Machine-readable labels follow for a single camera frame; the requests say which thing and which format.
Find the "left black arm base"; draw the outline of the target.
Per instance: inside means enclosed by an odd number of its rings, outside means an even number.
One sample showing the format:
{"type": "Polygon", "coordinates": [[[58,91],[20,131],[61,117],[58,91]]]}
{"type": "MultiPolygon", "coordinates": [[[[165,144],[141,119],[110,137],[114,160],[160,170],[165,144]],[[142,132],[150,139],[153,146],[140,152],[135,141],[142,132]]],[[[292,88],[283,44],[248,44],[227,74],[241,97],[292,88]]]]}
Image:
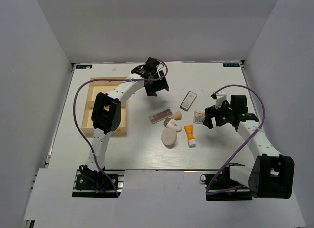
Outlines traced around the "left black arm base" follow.
{"type": "MultiPolygon", "coordinates": [[[[123,171],[107,171],[114,183],[118,194],[122,192],[124,183],[123,171]]],[[[101,174],[97,182],[92,182],[83,176],[79,170],[76,172],[72,197],[74,198],[118,198],[109,179],[101,174]]]]}

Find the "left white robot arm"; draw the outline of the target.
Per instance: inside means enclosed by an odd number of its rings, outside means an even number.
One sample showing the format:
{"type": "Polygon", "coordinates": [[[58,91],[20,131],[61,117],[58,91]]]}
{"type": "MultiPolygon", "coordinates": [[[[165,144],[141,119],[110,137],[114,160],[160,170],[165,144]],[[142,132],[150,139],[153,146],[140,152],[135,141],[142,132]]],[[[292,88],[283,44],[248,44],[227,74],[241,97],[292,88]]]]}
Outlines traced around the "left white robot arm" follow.
{"type": "Polygon", "coordinates": [[[112,178],[105,172],[105,153],[109,140],[121,122],[121,108],[138,90],[144,88],[147,96],[156,96],[158,91],[168,90],[167,65],[149,57],[145,64],[131,70],[128,77],[108,93],[99,92],[95,97],[91,120],[93,139],[88,141],[90,155],[87,162],[79,167],[85,181],[93,188],[103,186],[116,190],[112,178]]]}

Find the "small colourful eyeshadow palette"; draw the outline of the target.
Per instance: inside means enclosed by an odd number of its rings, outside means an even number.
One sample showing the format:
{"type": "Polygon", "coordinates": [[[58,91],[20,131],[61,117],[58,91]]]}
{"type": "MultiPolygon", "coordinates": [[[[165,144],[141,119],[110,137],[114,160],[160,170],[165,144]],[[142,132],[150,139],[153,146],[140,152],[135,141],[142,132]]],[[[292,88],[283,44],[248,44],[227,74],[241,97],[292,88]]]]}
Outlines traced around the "small colourful eyeshadow palette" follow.
{"type": "Polygon", "coordinates": [[[205,113],[201,111],[195,111],[193,115],[193,122],[196,124],[202,124],[205,120],[205,113]]]}

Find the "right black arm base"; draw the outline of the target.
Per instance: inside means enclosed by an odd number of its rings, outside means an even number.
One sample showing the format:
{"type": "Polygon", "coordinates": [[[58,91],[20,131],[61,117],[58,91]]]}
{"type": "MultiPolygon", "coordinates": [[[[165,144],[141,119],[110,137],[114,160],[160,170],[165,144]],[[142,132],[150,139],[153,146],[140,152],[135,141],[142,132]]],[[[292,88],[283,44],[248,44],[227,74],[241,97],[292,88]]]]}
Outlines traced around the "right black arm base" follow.
{"type": "MultiPolygon", "coordinates": [[[[211,179],[214,177],[215,174],[201,174],[200,175],[200,182],[205,185],[205,188],[209,185],[211,179]]],[[[213,183],[213,186],[210,188],[209,193],[229,189],[231,187],[240,186],[239,183],[224,179],[223,175],[220,174],[218,178],[213,183]]],[[[215,194],[208,196],[206,195],[206,201],[251,201],[252,197],[250,191],[247,187],[243,187],[237,190],[229,190],[227,192],[215,194]]]]}

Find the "gold eyeshadow palette white label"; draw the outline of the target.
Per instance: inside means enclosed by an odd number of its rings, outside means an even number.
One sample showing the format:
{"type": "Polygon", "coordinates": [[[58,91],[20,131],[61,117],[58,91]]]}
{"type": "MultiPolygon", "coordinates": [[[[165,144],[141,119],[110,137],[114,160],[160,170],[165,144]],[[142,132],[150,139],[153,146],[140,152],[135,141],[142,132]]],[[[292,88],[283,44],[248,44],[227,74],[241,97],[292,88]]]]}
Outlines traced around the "gold eyeshadow palette white label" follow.
{"type": "Polygon", "coordinates": [[[183,99],[182,103],[180,104],[180,109],[184,111],[188,111],[196,98],[197,98],[197,94],[189,91],[187,95],[185,96],[185,98],[183,99]]]}

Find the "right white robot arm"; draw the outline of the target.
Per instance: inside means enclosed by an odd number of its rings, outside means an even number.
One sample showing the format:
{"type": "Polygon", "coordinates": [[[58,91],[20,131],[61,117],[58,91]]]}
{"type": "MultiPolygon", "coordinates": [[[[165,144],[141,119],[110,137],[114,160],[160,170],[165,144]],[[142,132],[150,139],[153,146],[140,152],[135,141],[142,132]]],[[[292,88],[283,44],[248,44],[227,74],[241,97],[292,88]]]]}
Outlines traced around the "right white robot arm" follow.
{"type": "Polygon", "coordinates": [[[247,97],[212,94],[215,105],[205,109],[203,124],[212,129],[231,124],[245,140],[240,149],[247,146],[255,160],[252,168],[232,163],[229,159],[206,184],[206,195],[214,196],[232,190],[248,188],[254,198],[289,199],[292,195],[294,160],[283,156],[261,130],[262,121],[248,113],[247,97]]]}

